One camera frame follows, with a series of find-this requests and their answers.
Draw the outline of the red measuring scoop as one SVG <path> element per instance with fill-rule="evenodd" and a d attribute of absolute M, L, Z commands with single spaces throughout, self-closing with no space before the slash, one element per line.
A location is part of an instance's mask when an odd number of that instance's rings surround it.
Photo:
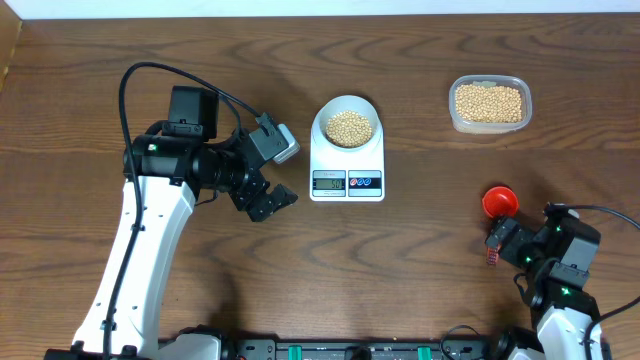
<path fill-rule="evenodd" d="M 483 195 L 481 205 L 485 214 L 493 221 L 485 245 L 486 262 L 494 266 L 499 260 L 501 249 L 501 241 L 496 238 L 495 232 L 499 229 L 499 222 L 503 218 L 516 215 L 519 210 L 519 200 L 511 188 L 494 186 Z"/>

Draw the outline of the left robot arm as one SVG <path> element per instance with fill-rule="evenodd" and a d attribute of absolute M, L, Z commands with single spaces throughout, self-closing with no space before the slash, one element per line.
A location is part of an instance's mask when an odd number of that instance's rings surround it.
<path fill-rule="evenodd" d="M 226 193 L 253 222 L 293 204 L 297 195 L 271 186 L 260 169 L 282 163 L 299 144 L 269 114 L 258 127 L 237 127 L 215 140 L 222 96 L 176 86 L 167 120 L 138 136 L 124 159 L 127 181 L 115 241 L 94 303 L 67 350 L 48 359 L 232 359 L 235 347 L 204 326 L 159 337 L 162 307 L 177 243 L 199 194 Z"/>

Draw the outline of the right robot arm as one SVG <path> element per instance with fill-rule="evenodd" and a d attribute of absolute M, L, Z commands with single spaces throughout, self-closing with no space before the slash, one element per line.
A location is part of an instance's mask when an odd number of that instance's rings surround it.
<path fill-rule="evenodd" d="M 512 217 L 493 225 L 485 244 L 519 268 L 514 277 L 520 298 L 530 309 L 530 330 L 511 327 L 499 338 L 496 359 L 604 360 L 611 357 L 602 341 L 594 297 L 584 291 L 601 234 L 573 210 L 548 214 L 534 231 Z"/>

